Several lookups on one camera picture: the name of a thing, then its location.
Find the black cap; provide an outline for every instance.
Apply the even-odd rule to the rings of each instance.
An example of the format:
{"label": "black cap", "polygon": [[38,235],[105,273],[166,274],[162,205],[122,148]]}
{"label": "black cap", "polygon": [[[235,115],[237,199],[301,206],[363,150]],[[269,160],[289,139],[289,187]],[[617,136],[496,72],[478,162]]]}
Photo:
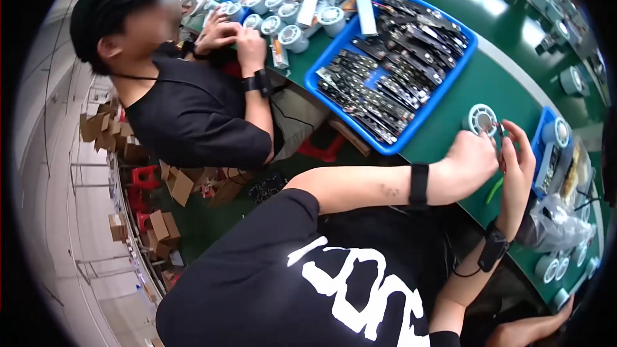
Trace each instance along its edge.
{"label": "black cap", "polygon": [[78,0],[71,16],[70,34],[75,53],[83,62],[90,61],[99,40],[114,32],[131,11],[155,0]]}

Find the green workbench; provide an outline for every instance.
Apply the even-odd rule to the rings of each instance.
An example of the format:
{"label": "green workbench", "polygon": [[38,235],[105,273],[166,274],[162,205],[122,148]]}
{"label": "green workbench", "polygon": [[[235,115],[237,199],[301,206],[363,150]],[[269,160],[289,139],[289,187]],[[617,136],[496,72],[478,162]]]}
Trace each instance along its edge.
{"label": "green workbench", "polygon": [[[454,16],[502,50],[544,90],[573,129],[604,121],[606,107],[593,83],[589,83],[591,95],[585,98],[566,96],[560,87],[557,80],[559,73],[571,65],[581,63],[569,46],[553,54],[536,54],[535,46],[551,25],[529,3],[524,0],[425,1]],[[289,53],[289,70],[278,72],[304,86],[306,71],[330,42],[331,39],[323,31],[318,31],[310,38],[310,47],[303,54]],[[271,57],[268,58],[268,65],[272,67]],[[499,118],[517,123],[530,139],[535,133],[543,106],[504,67],[478,50],[400,155],[410,162],[434,162],[443,158],[460,130],[462,117],[477,103],[488,104]],[[593,166],[599,174],[598,161]],[[460,202],[461,207],[484,228],[499,212],[500,192],[490,204],[484,204],[490,188],[498,178],[497,174],[471,197]],[[594,209],[591,209],[590,222],[596,222]],[[587,260],[599,252],[596,237]],[[543,284],[533,273],[540,254],[517,244],[513,245],[509,254],[545,303],[550,303],[559,288],[569,291],[586,265],[580,268],[571,266],[560,281]]]}

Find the plastic bag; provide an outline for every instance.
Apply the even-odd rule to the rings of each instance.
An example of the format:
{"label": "plastic bag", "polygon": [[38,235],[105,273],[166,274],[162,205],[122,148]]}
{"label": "plastic bag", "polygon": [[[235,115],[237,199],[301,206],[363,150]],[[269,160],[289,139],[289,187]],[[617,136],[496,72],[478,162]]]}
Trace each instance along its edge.
{"label": "plastic bag", "polygon": [[539,253],[574,248],[588,241],[596,231],[595,224],[580,220],[576,213],[558,193],[548,195],[523,217],[516,241]]}

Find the white wall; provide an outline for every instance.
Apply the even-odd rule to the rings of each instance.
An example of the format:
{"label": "white wall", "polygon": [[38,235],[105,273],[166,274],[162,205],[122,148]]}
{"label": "white wall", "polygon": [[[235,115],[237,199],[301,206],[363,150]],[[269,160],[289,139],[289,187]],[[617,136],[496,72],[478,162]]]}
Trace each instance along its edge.
{"label": "white wall", "polygon": [[[109,189],[82,188],[73,196],[71,188],[70,150],[73,162],[105,162],[104,153],[95,153],[92,143],[77,140],[92,75],[89,65],[75,59],[70,41],[76,1],[54,2],[22,68],[14,124],[17,185],[12,190],[19,229],[41,292],[78,345],[143,346],[144,338],[156,335],[154,309],[136,288],[135,274],[94,279],[90,286],[75,267],[75,259],[128,254],[109,232],[107,215],[115,212]],[[106,167],[88,168],[78,174],[79,182],[105,183],[108,174]],[[125,258],[94,267],[101,274],[127,271],[130,264]]]}

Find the green wire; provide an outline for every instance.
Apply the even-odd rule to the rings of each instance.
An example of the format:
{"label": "green wire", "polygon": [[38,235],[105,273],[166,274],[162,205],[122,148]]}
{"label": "green wire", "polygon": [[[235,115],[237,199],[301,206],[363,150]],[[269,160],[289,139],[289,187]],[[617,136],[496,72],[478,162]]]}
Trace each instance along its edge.
{"label": "green wire", "polygon": [[495,185],[493,185],[493,188],[490,189],[489,195],[486,198],[486,201],[484,202],[485,205],[488,205],[490,200],[492,200],[493,196],[495,195],[495,192],[497,191],[497,189],[499,189],[499,187],[501,187],[501,185],[504,184],[504,178],[501,177],[496,183]]}

